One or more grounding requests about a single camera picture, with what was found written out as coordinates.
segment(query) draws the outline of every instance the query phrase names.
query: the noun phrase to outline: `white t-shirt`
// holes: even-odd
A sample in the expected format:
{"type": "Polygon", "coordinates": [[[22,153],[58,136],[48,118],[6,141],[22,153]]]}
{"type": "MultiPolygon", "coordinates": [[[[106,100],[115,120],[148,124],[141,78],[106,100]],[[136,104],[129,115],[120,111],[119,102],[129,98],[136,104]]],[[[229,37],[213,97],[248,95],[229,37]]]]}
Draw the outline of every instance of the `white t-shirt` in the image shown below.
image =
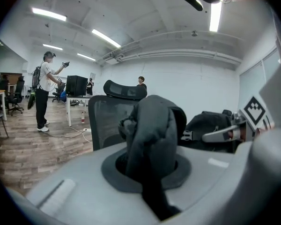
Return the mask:
{"type": "Polygon", "coordinates": [[[54,75],[56,71],[51,68],[51,65],[48,62],[43,62],[41,66],[41,72],[39,75],[39,86],[38,88],[43,89],[47,92],[50,91],[50,86],[51,86],[51,80],[49,77],[47,77],[47,74],[51,73],[54,75]]]}

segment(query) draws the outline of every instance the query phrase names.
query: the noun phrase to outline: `backpack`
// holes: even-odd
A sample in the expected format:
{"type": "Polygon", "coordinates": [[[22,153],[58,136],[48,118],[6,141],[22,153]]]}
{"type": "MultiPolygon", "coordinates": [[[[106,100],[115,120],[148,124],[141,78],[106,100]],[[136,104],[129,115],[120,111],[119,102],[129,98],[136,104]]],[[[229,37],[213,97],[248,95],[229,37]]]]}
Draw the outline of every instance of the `backpack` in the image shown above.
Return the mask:
{"type": "Polygon", "coordinates": [[[179,145],[207,151],[220,151],[232,153],[236,149],[236,142],[203,142],[202,136],[231,126],[231,117],[215,112],[203,112],[195,116],[185,127],[185,135],[179,145]]]}
{"type": "Polygon", "coordinates": [[[36,67],[32,75],[32,88],[36,89],[39,84],[39,76],[41,74],[41,66],[36,67]]]}

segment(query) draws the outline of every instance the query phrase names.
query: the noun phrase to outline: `white sneaker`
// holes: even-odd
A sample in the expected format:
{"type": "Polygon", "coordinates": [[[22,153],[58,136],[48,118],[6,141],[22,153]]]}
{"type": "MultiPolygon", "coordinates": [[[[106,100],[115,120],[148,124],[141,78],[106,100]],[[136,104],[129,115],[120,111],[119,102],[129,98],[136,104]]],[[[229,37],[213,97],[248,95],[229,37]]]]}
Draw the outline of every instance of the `white sneaker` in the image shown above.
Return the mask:
{"type": "Polygon", "coordinates": [[[44,126],[43,128],[41,128],[41,129],[39,129],[39,128],[37,128],[37,130],[39,131],[39,132],[48,132],[49,131],[49,128],[47,128],[46,126],[44,126]]]}

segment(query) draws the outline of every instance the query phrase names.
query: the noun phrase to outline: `ceiling light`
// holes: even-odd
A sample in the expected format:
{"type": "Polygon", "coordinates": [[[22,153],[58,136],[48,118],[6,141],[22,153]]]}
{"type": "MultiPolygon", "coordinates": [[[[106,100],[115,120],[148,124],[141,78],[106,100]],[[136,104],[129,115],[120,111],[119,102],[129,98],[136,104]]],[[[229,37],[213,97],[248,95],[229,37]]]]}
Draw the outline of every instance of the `ceiling light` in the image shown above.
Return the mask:
{"type": "Polygon", "coordinates": [[[35,14],[53,17],[53,18],[60,19],[60,20],[63,20],[63,21],[65,21],[67,19],[66,16],[59,15],[57,13],[49,12],[49,11],[46,11],[46,10],[42,10],[42,9],[39,9],[39,8],[34,8],[34,7],[32,8],[32,12],[35,13],[35,14]]]}
{"type": "Polygon", "coordinates": [[[85,56],[85,55],[82,55],[82,54],[80,54],[80,53],[78,53],[77,55],[79,55],[79,56],[82,56],[82,57],[84,57],[84,58],[88,58],[88,59],[91,59],[91,60],[93,60],[93,61],[96,61],[96,59],[90,58],[90,57],[88,57],[88,56],[85,56]]]}
{"type": "Polygon", "coordinates": [[[98,35],[99,37],[103,38],[104,40],[106,40],[107,42],[111,43],[112,45],[116,46],[117,48],[121,47],[120,44],[116,43],[115,41],[113,41],[112,39],[110,39],[109,37],[105,36],[104,34],[102,34],[101,32],[97,31],[96,29],[92,30],[92,33],[98,35]]]}
{"type": "Polygon", "coordinates": [[[43,46],[58,49],[58,50],[62,50],[62,48],[60,48],[60,47],[54,47],[54,46],[47,45],[47,44],[43,44],[43,46]]]}
{"type": "Polygon", "coordinates": [[[211,17],[209,31],[217,32],[220,24],[222,2],[211,4],[211,17]]]}

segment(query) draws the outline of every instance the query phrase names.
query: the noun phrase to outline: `wooden floor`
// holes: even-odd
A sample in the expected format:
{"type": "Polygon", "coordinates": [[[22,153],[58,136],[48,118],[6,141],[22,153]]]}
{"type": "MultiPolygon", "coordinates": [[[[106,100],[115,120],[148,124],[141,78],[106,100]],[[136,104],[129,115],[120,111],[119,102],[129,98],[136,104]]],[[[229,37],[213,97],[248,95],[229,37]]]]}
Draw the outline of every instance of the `wooden floor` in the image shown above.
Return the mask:
{"type": "MultiPolygon", "coordinates": [[[[68,139],[55,138],[37,131],[35,106],[27,110],[27,99],[22,101],[23,114],[15,112],[7,115],[5,122],[8,139],[0,121],[0,178],[5,186],[11,187],[23,195],[36,183],[58,169],[70,159],[83,153],[92,152],[93,146],[82,135],[68,139]]],[[[83,106],[71,107],[72,127],[78,131],[90,128],[88,112],[85,123],[81,123],[83,106]]],[[[49,134],[53,136],[73,137],[79,133],[67,124],[66,105],[48,100],[46,119],[49,134]]],[[[91,133],[84,133],[92,141],[91,133]]]]}

